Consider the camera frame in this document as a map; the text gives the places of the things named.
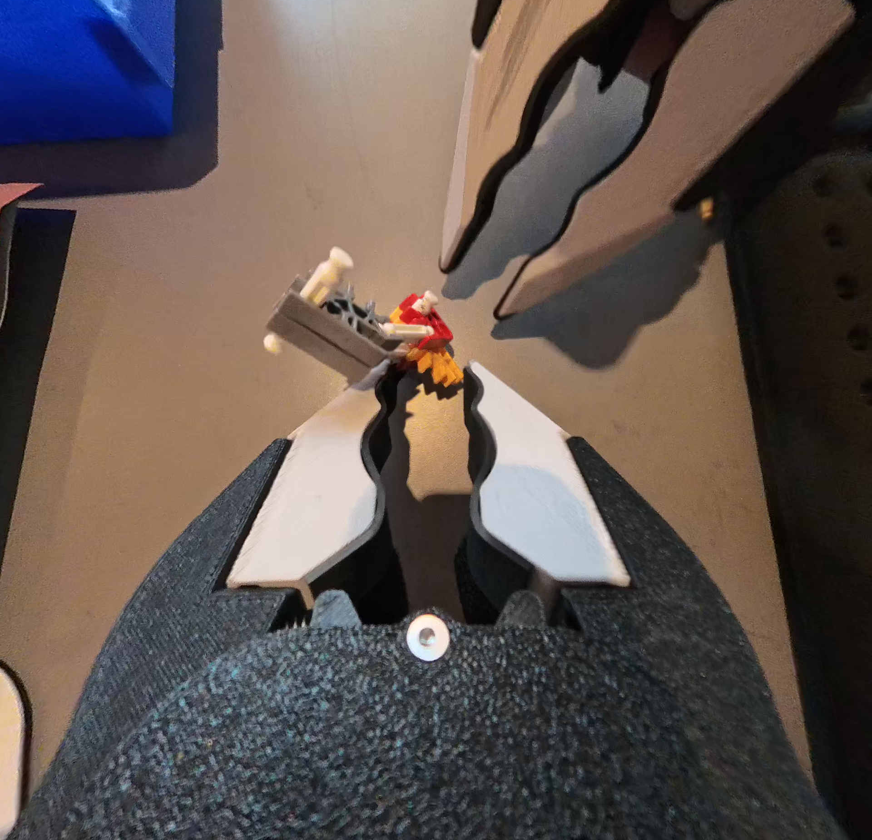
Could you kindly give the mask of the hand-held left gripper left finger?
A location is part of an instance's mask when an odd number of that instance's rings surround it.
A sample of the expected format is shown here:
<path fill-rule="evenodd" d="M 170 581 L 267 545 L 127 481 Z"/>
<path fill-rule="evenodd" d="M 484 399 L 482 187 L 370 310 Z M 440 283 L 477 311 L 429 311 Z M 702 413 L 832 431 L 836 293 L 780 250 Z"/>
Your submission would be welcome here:
<path fill-rule="evenodd" d="M 227 588 L 331 589 L 324 577 L 376 537 L 385 492 L 367 442 L 389 411 L 388 376 L 371 371 L 288 436 Z"/>

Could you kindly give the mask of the grey toy connector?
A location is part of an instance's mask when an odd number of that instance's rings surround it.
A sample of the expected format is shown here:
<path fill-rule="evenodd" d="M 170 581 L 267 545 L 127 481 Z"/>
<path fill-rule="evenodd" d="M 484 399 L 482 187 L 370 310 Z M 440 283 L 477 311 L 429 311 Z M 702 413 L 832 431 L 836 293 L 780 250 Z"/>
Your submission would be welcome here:
<path fill-rule="evenodd" d="M 387 316 L 375 300 L 358 303 L 352 284 L 334 289 L 317 305 L 302 296 L 304 278 L 296 276 L 277 301 L 266 326 L 263 345 L 277 355 L 289 344 L 346 378 L 363 380 L 386 361 L 398 363 L 408 354 L 404 341 L 388 335 Z"/>

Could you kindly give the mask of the person's right hand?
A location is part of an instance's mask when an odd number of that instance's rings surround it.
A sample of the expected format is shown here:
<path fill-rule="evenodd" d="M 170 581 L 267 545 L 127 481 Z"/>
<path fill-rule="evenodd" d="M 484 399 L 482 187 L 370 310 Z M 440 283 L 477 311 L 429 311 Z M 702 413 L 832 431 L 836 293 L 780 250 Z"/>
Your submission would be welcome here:
<path fill-rule="evenodd" d="M 671 13 L 666 1 L 653 7 L 624 63 L 624 71 L 650 83 L 656 72 L 667 65 L 683 43 L 688 23 Z"/>

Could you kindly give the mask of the blue plastic bin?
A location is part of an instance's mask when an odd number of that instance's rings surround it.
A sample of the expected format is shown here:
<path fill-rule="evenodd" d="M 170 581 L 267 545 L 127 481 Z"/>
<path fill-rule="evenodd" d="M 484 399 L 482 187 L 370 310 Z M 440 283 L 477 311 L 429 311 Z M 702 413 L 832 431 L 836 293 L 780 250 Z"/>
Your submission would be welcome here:
<path fill-rule="evenodd" d="M 1 144 L 173 131 L 176 0 L 1 0 Z"/>

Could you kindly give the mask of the black dimpled pad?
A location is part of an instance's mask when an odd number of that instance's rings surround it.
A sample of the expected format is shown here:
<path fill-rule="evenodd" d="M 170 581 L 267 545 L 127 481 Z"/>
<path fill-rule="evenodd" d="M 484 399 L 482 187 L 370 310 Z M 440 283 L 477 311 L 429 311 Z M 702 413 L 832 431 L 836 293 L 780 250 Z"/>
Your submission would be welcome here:
<path fill-rule="evenodd" d="M 870 149 L 782 180 L 725 255 L 813 779 L 870 838 Z"/>

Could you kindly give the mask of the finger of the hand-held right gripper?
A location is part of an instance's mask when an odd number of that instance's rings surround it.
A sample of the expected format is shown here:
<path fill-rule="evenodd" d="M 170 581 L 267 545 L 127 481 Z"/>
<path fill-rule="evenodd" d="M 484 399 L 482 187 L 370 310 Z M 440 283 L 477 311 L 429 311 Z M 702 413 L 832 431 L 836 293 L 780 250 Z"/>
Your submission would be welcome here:
<path fill-rule="evenodd" d="M 529 151 L 553 84 L 625 1 L 478 0 L 442 226 L 443 273 L 469 252 L 507 171 Z"/>
<path fill-rule="evenodd" d="M 670 201 L 853 19 L 846 0 L 709 0 L 655 77 L 638 137 L 520 266 L 496 320 L 571 289 L 699 207 Z"/>

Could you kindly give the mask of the white rounded board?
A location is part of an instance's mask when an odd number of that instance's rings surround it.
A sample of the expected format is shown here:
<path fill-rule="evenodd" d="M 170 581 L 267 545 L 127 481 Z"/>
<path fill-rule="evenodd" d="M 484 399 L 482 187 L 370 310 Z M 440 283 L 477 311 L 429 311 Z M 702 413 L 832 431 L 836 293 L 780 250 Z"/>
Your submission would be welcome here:
<path fill-rule="evenodd" d="M 1 666 L 1 837 L 6 838 L 23 807 L 28 745 L 25 697 L 16 678 Z"/>

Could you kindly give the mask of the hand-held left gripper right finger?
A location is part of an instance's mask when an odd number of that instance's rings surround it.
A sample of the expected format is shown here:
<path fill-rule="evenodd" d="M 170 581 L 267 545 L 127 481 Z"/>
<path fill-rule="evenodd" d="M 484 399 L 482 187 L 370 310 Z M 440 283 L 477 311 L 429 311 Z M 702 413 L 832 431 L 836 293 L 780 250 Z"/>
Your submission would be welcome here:
<path fill-rule="evenodd" d="M 566 431 L 477 361 L 465 368 L 465 425 L 466 562 L 490 606 L 524 589 L 550 608 L 565 588 L 630 587 Z"/>

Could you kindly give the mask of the dark flat folder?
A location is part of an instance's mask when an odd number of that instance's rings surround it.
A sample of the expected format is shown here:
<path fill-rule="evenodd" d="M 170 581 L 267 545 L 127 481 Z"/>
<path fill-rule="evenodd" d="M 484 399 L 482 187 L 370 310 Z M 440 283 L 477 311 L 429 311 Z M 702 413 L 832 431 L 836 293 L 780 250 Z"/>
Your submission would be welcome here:
<path fill-rule="evenodd" d="M 76 213 L 2 211 L 1 551 L 5 552 Z"/>

